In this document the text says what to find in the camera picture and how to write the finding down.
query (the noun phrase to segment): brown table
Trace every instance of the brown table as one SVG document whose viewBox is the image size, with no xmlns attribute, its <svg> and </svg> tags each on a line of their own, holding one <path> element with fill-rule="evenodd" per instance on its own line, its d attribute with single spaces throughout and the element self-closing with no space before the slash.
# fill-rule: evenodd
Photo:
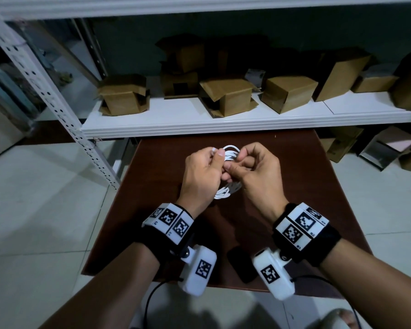
<svg viewBox="0 0 411 329">
<path fill-rule="evenodd" d="M 305 202 L 315 208 L 341 235 L 370 252 L 367 241 L 338 183 L 330 161 L 313 130 L 222 133 L 143 139 L 119 188 L 93 246 L 84 274 L 95 275 L 131 244 L 141 222 L 161 203 L 176 201 L 184 173 L 184 160 L 207 146 L 260 142 L 279 157 L 285 195 L 290 202 Z M 237 244 L 250 255 L 268 246 L 275 248 L 271 229 L 242 191 L 215 200 L 197 221 L 195 242 L 214 250 L 218 261 L 209 285 L 267 291 L 260 277 L 244 284 L 225 254 Z M 178 277 L 181 261 L 167 264 L 156 279 Z M 286 266 L 291 277 L 319 274 L 305 261 Z M 328 284 L 301 279 L 296 294 L 340 297 Z"/>
</svg>

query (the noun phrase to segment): tiled floor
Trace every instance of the tiled floor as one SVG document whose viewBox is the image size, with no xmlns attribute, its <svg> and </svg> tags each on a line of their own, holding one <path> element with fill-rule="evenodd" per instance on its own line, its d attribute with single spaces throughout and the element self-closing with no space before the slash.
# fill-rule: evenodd
<svg viewBox="0 0 411 329">
<path fill-rule="evenodd" d="M 395 164 L 379 172 L 352 154 L 333 166 L 374 254 L 411 276 L 411 172 Z M 75 143 L 19 146 L 0 156 L 0 328 L 37 328 L 89 281 L 79 272 L 115 193 Z M 297 329 L 337 307 L 349 305 L 301 296 L 282 303 L 269 293 L 217 288 L 193 298 L 165 285 L 153 296 L 149 323 Z"/>
</svg>

